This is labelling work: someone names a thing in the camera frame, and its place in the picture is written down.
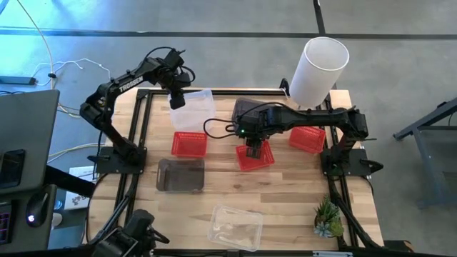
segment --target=concrete floor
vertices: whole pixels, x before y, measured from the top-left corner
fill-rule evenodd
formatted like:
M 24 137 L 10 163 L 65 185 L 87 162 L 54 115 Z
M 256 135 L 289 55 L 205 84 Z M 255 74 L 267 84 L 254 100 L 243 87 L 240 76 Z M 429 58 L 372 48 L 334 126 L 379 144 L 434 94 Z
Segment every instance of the concrete floor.
M 40 27 L 116 31 L 229 31 L 316 33 L 312 0 L 23 0 Z M 451 0 L 321 0 L 329 33 L 455 34 L 457 2 Z M 15 1 L 0 14 L 0 26 L 31 23 Z M 0 74 L 30 76 L 35 65 L 49 62 L 38 36 L 0 36 Z M 47 38 L 55 61 L 90 58 L 119 76 L 135 67 L 157 46 L 186 49 L 186 65 L 205 87 L 276 88 L 291 79 L 308 39 L 230 38 Z M 370 135 L 364 143 L 371 159 L 384 164 L 373 176 L 375 202 L 384 239 L 407 239 L 418 252 L 457 255 L 457 208 L 419 210 L 427 178 L 412 138 L 394 141 L 392 134 L 457 96 L 457 41 L 342 40 L 351 60 L 339 89 L 366 114 Z M 69 65 L 58 73 L 61 102 L 77 107 L 107 74 L 96 65 Z M 48 71 L 37 75 L 41 80 Z M 0 86 L 1 90 L 46 87 Z M 51 152 L 96 142 L 97 131 L 81 119 L 58 113 Z M 94 149 L 69 153 L 53 165 L 62 170 L 90 165 Z M 52 232 L 50 247 L 79 243 L 84 210 L 64 214 L 63 228 Z

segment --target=red plastic basket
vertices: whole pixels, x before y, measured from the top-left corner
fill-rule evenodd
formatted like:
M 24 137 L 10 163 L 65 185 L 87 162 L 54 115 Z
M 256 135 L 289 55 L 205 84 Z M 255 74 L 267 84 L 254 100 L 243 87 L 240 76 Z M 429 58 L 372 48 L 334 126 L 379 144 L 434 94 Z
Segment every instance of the red plastic basket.
M 178 157 L 204 157 L 207 141 L 208 136 L 205 133 L 175 132 L 171 154 Z
M 273 153 L 271 153 L 270 143 L 268 141 L 264 141 L 262 144 L 260 159 L 247 157 L 246 149 L 247 146 L 236 147 L 236 157 L 241 171 L 252 171 L 256 168 L 267 167 L 274 163 Z
M 326 132 L 323 129 L 302 126 L 292 129 L 288 143 L 309 153 L 320 153 L 322 152 L 325 138 Z

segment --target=white cylinder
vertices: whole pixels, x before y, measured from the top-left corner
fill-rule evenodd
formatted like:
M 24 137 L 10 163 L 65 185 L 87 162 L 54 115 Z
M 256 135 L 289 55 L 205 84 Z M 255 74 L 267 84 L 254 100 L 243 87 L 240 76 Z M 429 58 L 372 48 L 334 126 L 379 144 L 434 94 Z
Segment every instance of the white cylinder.
M 322 104 L 348 62 L 340 41 L 323 36 L 308 41 L 289 89 L 292 100 L 306 108 Z

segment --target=wooden tabletop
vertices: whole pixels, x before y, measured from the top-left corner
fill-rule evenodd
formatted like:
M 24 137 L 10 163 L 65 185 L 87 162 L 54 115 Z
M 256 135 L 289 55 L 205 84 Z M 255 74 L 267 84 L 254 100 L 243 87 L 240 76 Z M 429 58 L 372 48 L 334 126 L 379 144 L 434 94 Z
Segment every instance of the wooden tabletop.
M 116 101 L 113 125 L 125 137 L 129 133 L 136 90 L 130 90 Z M 214 96 L 216 117 L 230 119 L 238 97 Z M 293 106 L 285 96 L 249 98 L 280 101 Z M 346 90 L 331 91 L 331 99 L 334 108 L 351 107 Z M 143 109 L 144 105 L 139 115 L 136 138 L 141 129 Z M 224 135 L 225 125 L 214 122 L 211 133 Z M 158 243 L 157 248 L 227 248 L 212 243 L 207 238 L 213 208 L 223 204 L 263 215 L 261 250 L 338 249 L 336 239 L 319 238 L 313 232 L 314 209 L 328 193 L 319 155 L 290 147 L 290 132 L 274 135 L 269 141 L 274 165 L 248 172 L 241 172 L 236 160 L 235 147 L 243 144 L 242 139 L 235 136 L 219 140 L 209 138 L 205 156 L 205 185 L 203 193 L 198 194 L 164 193 L 156 189 L 159 160 L 176 159 L 171 155 L 173 135 L 166 96 L 155 95 L 145 143 L 148 148 L 147 164 L 140 177 L 135 209 L 142 208 L 153 214 L 156 218 L 153 227 L 170 239 L 170 244 Z M 368 183 L 356 177 L 348 177 L 347 182 L 355 217 L 372 239 L 382 245 L 376 208 Z M 112 214 L 118 184 L 119 175 L 111 174 L 96 189 L 89 209 L 89 236 L 94 236 Z M 343 225 L 346 242 L 350 244 L 344 218 Z

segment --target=clear plastic container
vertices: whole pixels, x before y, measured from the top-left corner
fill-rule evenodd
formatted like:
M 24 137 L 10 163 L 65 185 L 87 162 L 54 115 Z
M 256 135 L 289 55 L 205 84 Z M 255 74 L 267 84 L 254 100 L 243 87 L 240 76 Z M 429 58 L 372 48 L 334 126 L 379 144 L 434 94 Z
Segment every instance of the clear plastic container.
M 208 239 L 234 248 L 257 251 L 263 216 L 218 204 L 214 207 Z
M 210 89 L 184 94 L 186 105 L 170 109 L 170 119 L 176 131 L 203 131 L 205 120 L 214 118 L 216 107 Z

